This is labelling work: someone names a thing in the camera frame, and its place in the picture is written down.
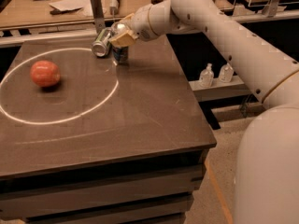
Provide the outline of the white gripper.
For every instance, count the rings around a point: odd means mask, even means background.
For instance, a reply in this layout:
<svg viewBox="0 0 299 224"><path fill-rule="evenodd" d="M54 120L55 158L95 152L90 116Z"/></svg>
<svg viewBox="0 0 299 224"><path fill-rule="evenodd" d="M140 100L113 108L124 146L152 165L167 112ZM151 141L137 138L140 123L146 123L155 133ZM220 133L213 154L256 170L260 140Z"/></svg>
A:
<svg viewBox="0 0 299 224"><path fill-rule="evenodd" d="M154 33L150 27L150 8L152 4L141 7L136 13L131 13L121 19L121 22L131 23L132 30L126 30L113 35L109 42L112 46L123 48L133 45L139 38L143 41L150 41L154 38Z"/></svg>

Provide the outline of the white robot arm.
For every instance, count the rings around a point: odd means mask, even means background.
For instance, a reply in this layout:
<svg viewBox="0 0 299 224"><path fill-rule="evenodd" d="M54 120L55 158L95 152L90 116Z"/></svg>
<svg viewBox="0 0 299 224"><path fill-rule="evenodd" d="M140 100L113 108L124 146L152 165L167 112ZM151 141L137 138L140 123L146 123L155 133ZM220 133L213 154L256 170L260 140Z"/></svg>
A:
<svg viewBox="0 0 299 224"><path fill-rule="evenodd" d="M265 111L242 137L236 158L234 224L299 224L299 64L221 13L213 0L166 0L122 19L115 47L200 31Z"/></svg>

